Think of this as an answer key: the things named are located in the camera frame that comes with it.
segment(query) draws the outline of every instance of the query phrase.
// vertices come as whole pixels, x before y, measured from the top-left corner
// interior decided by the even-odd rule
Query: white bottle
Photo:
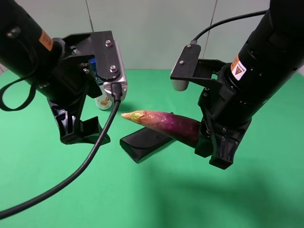
[[[96,105],[99,109],[101,110],[106,110],[106,109],[109,109],[111,108],[112,106],[112,101],[110,101],[110,99],[108,98],[108,96],[105,94],[105,88],[104,88],[104,85],[101,84],[99,86],[101,92],[103,93],[101,96],[95,98],[95,102],[96,102]]]

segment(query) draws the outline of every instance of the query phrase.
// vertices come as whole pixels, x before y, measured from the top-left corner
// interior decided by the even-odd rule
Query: purple eggplant
[[[158,111],[123,113],[122,117],[153,129],[195,148],[199,142],[200,122],[181,115]]]

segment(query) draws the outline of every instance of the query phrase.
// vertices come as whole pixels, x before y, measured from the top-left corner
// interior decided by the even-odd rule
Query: screw
[[[111,72],[111,73],[117,72],[116,66],[114,66],[114,65],[110,66],[110,72]]]
[[[110,40],[106,40],[106,41],[105,41],[105,45],[106,45],[107,47],[110,47],[110,46],[112,46],[112,43],[111,43]]]
[[[13,27],[9,32],[7,32],[6,36],[8,38],[13,39],[13,38],[16,38],[20,34],[20,32],[21,32],[21,29],[18,26],[16,26],[16,27]]]

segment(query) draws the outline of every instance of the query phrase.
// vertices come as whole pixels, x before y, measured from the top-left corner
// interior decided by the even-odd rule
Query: cable connector
[[[111,84],[112,97],[114,98],[114,102],[121,102],[121,98],[123,96],[123,88],[120,83]]]

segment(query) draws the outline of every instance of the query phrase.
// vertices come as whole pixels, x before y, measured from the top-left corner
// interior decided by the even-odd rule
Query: orange warning label
[[[242,70],[237,66],[236,75],[238,75],[239,73],[242,73]]]
[[[231,71],[233,71],[233,69],[236,67],[238,62],[239,62],[239,58],[238,58],[238,55],[237,55],[237,57],[235,58],[235,60],[231,64],[231,67],[230,67]]]
[[[51,37],[48,36],[48,34],[45,31],[42,31],[41,37],[39,39],[39,42],[46,47],[47,50],[51,51],[53,48],[53,40]]]

